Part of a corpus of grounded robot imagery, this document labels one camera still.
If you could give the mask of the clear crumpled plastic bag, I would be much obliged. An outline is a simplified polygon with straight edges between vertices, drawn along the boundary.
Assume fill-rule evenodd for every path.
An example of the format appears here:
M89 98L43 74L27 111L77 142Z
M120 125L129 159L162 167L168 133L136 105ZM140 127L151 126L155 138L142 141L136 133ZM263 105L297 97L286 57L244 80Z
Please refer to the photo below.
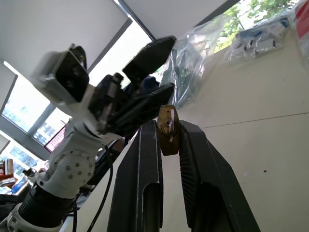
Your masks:
M177 39L164 65L160 83L174 84L169 104L179 109L196 100L202 89L204 75L214 68L217 41L231 18L227 14L221 14L190 29Z

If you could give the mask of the plastic bag with blue boxes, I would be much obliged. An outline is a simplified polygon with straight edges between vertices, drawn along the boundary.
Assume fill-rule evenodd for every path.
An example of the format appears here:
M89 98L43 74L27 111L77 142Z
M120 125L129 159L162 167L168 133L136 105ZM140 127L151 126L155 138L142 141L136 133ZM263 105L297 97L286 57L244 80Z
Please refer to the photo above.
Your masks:
M288 7L269 19L235 35L225 54L227 62L250 60L284 46L284 37L290 29Z

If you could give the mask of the silver padlock key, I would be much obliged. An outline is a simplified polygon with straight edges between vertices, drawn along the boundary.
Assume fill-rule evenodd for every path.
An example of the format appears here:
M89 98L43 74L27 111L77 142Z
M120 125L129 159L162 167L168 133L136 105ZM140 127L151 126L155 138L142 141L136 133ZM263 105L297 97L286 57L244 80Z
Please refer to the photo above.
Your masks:
M173 109L170 109L169 142L172 142L172 141L173 141L173 136L174 136L174 121L175 121L174 110L173 110Z

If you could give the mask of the stack of books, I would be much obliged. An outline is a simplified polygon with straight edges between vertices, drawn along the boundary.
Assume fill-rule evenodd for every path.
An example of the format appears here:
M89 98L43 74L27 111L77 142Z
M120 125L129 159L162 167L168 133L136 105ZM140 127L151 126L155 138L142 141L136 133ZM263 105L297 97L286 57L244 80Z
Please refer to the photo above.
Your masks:
M18 196L30 186L28 178L14 168L13 159L0 160L0 194Z

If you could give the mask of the brass padlock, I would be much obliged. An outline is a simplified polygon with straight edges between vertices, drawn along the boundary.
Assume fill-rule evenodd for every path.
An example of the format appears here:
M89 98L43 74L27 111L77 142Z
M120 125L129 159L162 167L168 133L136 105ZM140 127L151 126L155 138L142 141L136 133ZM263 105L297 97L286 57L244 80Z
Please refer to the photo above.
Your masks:
M174 136L173 141L169 142L169 120L170 109L174 110ZM160 147L164 156L176 155L179 150L180 141L180 122L177 110L174 105L162 105L157 118L157 127L159 133Z

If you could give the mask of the pink lit screen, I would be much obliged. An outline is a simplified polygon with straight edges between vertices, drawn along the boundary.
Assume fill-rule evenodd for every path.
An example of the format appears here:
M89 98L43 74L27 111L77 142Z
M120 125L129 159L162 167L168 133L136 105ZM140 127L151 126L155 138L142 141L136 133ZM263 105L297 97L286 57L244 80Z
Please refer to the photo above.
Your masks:
M53 152L58 145L63 141L65 134L66 126L63 126L60 131L44 146L50 153Z

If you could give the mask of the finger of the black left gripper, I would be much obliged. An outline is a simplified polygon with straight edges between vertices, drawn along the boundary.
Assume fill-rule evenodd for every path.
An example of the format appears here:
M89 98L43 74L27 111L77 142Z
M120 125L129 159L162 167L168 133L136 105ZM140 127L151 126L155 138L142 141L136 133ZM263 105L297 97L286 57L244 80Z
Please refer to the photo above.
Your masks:
M122 69L130 80L143 80L167 61L176 42L175 36L167 36L148 43Z
M166 105L174 92L174 84L155 87L123 103L108 120L108 132L128 137L141 125L156 118L161 105Z

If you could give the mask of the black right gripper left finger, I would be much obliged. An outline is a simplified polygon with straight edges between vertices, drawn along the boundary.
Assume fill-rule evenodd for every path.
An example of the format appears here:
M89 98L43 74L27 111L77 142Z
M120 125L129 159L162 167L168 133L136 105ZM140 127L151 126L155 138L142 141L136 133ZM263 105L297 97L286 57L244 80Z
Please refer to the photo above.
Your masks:
M116 174L107 232L159 232L163 171L157 123L142 125Z

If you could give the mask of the red box in plastic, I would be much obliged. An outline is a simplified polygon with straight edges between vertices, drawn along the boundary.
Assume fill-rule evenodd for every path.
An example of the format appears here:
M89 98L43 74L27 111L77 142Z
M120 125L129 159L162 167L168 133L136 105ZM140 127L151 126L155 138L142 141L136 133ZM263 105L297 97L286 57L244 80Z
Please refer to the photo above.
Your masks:
M309 62L309 0L299 0L291 16L296 31L299 50L304 60Z

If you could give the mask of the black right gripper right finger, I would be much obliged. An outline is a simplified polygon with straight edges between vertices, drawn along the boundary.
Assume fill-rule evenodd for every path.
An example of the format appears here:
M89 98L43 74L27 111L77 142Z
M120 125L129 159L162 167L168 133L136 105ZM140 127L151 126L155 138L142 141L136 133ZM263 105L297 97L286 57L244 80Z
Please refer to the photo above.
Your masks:
M181 121L180 171L191 232L261 232L230 164L197 125Z

